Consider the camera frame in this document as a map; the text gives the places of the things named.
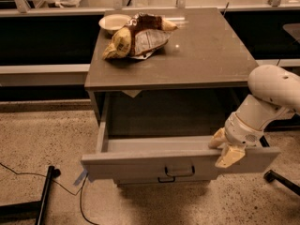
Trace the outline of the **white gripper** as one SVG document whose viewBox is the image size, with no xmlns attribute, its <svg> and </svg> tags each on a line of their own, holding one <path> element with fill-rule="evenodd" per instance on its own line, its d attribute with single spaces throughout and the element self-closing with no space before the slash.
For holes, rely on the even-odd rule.
<svg viewBox="0 0 300 225">
<path fill-rule="evenodd" d="M 249 127 L 237 116 L 236 112 L 232 112 L 224 127 L 213 135 L 208 147 L 215 149 L 223 143 L 229 142 L 222 149 L 221 156 L 216 162 L 218 168 L 226 169 L 245 156 L 246 148 L 244 146 L 255 146 L 262 136 L 262 131 Z"/>
</svg>

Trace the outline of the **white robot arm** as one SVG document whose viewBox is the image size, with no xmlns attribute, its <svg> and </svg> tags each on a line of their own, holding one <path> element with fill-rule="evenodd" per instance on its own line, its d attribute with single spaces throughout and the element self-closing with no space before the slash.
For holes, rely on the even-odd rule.
<svg viewBox="0 0 300 225">
<path fill-rule="evenodd" d="M 251 92 L 239 108 L 230 114 L 224 127 L 212 137 L 209 147 L 223 146 L 215 164 L 228 168 L 246 155 L 246 148 L 254 146 L 265 128 L 286 114 L 300 114 L 300 77 L 273 65 L 258 66 L 247 78 Z"/>
</svg>

